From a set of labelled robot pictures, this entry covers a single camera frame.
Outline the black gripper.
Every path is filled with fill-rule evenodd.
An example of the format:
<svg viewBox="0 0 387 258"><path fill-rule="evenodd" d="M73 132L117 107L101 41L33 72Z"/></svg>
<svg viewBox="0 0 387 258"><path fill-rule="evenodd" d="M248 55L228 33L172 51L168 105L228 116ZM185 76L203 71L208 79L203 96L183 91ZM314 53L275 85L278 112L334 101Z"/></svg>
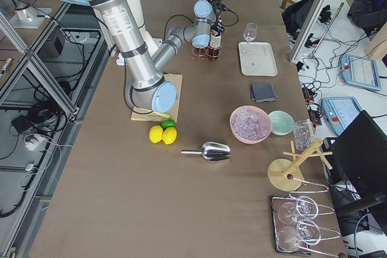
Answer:
<svg viewBox="0 0 387 258"><path fill-rule="evenodd" d="M221 17L221 13L224 11L224 9L226 7L222 3L222 1L223 0L216 0L216 1L212 1L211 2L212 8L213 8L213 12L215 14L215 21L214 21L214 23L211 26L211 30L214 31L214 32L217 32L217 28L218 28L218 31L220 33L224 33L225 27L226 27L223 24L222 17Z"/></svg>

